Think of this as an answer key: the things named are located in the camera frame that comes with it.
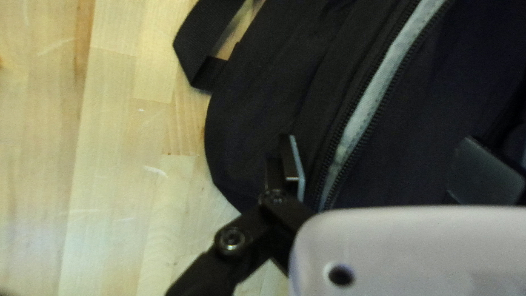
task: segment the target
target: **backpack strap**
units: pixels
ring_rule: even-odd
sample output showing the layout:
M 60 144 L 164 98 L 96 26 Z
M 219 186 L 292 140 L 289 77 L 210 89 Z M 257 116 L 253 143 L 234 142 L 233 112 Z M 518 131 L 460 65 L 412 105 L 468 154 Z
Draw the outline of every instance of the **backpack strap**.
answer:
M 245 0 L 199 0 L 174 40 L 174 49 L 190 85 L 213 91 L 226 60 L 209 56 Z

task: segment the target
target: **zipper teeth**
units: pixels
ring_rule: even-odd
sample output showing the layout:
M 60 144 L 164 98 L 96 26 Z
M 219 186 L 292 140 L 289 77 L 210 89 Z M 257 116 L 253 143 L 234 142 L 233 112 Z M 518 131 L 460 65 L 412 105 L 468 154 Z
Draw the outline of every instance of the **zipper teeth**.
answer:
M 385 57 L 385 55 L 387 54 L 387 51 L 389 50 L 389 46 L 391 45 L 391 43 L 393 43 L 393 41 L 396 39 L 396 37 L 398 36 L 400 31 L 402 30 L 403 26 L 406 24 L 407 20 L 411 17 L 411 14 L 415 10 L 415 8 L 418 6 L 419 2 L 420 2 L 419 0 L 413 1 L 408 6 L 408 8 L 406 8 L 405 12 L 402 15 L 402 19 L 396 25 L 396 29 L 389 36 L 389 39 L 388 39 L 389 41 L 386 43 L 385 48 L 382 50 L 382 54 L 379 55 L 375 59 L 374 67 L 371 68 L 371 70 L 369 70 L 368 75 L 366 76 L 364 81 L 360 84 L 360 92 L 353 98 L 352 103 L 349 104 L 346 107 L 346 110 L 345 110 L 346 116 L 339 123 L 339 125 L 338 125 L 338 127 L 337 127 L 337 129 L 335 131 L 335 134 L 332 136 L 332 138 L 331 138 L 331 140 L 329 142 L 329 147 L 328 147 L 327 153 L 325 154 L 325 158 L 324 158 L 323 163 L 321 165 L 321 172 L 320 172 L 320 175 L 318 177 L 318 183 L 316 185 L 316 191 L 315 191 L 315 197 L 316 198 L 315 198 L 315 202 L 314 202 L 314 205 L 313 205 L 313 208 L 314 208 L 315 211 L 317 211 L 317 209 L 319 208 L 320 197 L 321 197 L 321 193 L 323 191 L 323 186 L 325 184 L 325 180 L 327 178 L 327 173 L 328 173 L 329 167 L 330 167 L 330 165 L 332 163 L 332 159 L 334 158 L 334 153 L 336 151 L 336 148 L 338 147 L 338 143 L 340 142 L 341 136 L 343 135 L 343 131 L 345 130 L 345 126 L 347 125 L 347 122 L 350 120 L 353 111 L 356 109 L 356 106 L 359 103 L 359 99 L 365 93 L 365 90 L 367 89 L 367 85 L 369 85 L 369 83 L 371 82 L 372 78 L 374 77 L 376 71 L 380 67 L 380 64 L 382 63 L 383 58 Z M 376 120 L 375 117 L 376 116 L 374 116 L 372 118 L 371 123 Z M 370 132 L 369 129 L 367 129 L 364 132 L 362 138 L 364 138 L 366 136 L 366 134 L 368 134 L 369 132 Z M 361 142 L 362 142 L 361 140 L 358 142 L 358 144 L 356 145 L 356 148 L 355 148 L 354 151 L 356 151 L 359 146 L 362 146 Z M 348 161 L 344 164 L 343 168 L 345 168 L 347 166 L 347 163 L 348 163 Z M 333 192 L 333 189 L 331 189 L 331 191 L 329 193 L 329 198 L 331 197 L 332 192 Z
M 454 0 L 446 0 L 446 1 L 444 1 L 442 6 L 432 16 L 432 18 L 428 21 L 428 23 L 425 25 L 425 27 L 419 33 L 419 35 L 417 36 L 417 38 L 415 39 L 415 41 L 413 42 L 411 47 L 407 50 L 406 55 L 404 56 L 402 62 L 398 66 L 397 71 L 395 72 L 391 82 L 389 83 L 389 86 L 386 89 L 386 92 L 384 93 L 384 95 L 382 97 L 382 100 L 380 102 L 380 105 L 378 106 L 377 111 L 375 112 L 373 118 L 371 119 L 371 122 L 370 122 L 369 126 L 365 130 L 363 136 L 358 141 L 358 144 L 356 145 L 355 149 L 353 150 L 353 152 L 351 153 L 349 158 L 345 161 L 345 164 L 343 165 L 342 169 L 338 173 L 338 175 L 337 175 L 337 177 L 335 179 L 335 182 L 334 182 L 334 184 L 332 185 L 332 187 L 331 187 L 331 189 L 329 191 L 329 195 L 328 195 L 327 200 L 325 202 L 325 205 L 323 207 L 324 210 L 329 210 L 329 209 L 331 209 L 334 206 L 334 202 L 336 201 L 336 193 L 337 193 L 337 190 L 338 190 L 338 185 L 341 182 L 341 179 L 345 175 L 347 175 L 347 173 L 352 169 L 352 167 L 356 164 L 359 156 L 364 151 L 364 148 L 367 145 L 367 143 L 369 142 L 369 139 L 371 138 L 372 133 L 373 133 L 376 125 L 378 124 L 380 117 L 382 116 L 382 114 L 385 111 L 385 107 L 386 107 L 386 105 L 387 105 L 387 103 L 389 101 L 388 98 L 391 96 L 391 94 L 392 94 L 392 92 L 393 92 L 393 90 L 395 88 L 395 85 L 397 84 L 398 80 L 402 76 L 402 73 L 406 69 L 407 64 L 409 64 L 410 60 L 412 59 L 413 53 L 420 46 L 420 44 L 423 42 L 424 37 L 427 35 L 427 33 L 429 32 L 431 27 L 438 21 L 438 18 L 440 16 L 442 16 L 442 14 L 449 8 L 450 4 L 453 1 Z M 416 3 L 414 6 L 412 5 L 411 11 L 413 11 L 416 8 L 417 4 L 418 3 Z M 397 27 L 396 35 L 398 35 L 398 33 L 400 32 L 402 27 L 403 27 L 403 25 L 400 28 Z M 350 115 L 351 114 L 348 114 L 348 116 L 346 116 L 347 121 L 349 120 Z M 341 130 L 341 132 L 338 131 L 339 137 L 341 137 L 342 132 L 343 132 L 343 130 Z M 339 142 L 339 137 L 338 137 L 337 141 L 335 141 L 335 139 L 332 139 L 333 142 L 338 143 Z

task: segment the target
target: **black metal bracket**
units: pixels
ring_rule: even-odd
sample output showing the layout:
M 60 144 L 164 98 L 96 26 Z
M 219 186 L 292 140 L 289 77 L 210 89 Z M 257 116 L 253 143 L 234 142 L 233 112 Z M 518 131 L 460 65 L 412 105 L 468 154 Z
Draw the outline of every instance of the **black metal bracket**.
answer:
M 267 159 L 265 191 L 258 205 L 223 226 L 166 296 L 230 296 L 238 283 L 268 259 L 288 273 L 289 253 L 301 225 L 314 213 L 290 193 L 298 181 L 288 137 L 280 159 Z

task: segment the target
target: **butcher block countertop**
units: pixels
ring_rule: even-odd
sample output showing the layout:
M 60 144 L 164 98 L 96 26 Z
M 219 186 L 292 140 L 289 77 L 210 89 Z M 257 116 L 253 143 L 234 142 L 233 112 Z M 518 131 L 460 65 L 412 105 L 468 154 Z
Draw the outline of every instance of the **butcher block countertop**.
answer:
M 239 215 L 171 47 L 194 2 L 0 0 L 0 293 L 162 296 Z M 286 294 L 272 263 L 236 290 Z

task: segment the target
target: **black backpack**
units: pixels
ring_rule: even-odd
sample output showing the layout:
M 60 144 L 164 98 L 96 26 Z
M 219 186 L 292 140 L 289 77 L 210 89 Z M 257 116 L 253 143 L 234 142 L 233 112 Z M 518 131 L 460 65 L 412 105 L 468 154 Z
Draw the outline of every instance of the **black backpack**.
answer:
M 266 0 L 230 59 L 210 56 L 243 2 L 199 0 L 174 41 L 213 93 L 206 156 L 237 209 L 256 204 L 280 134 L 315 211 L 521 203 L 505 166 L 526 163 L 526 1 Z

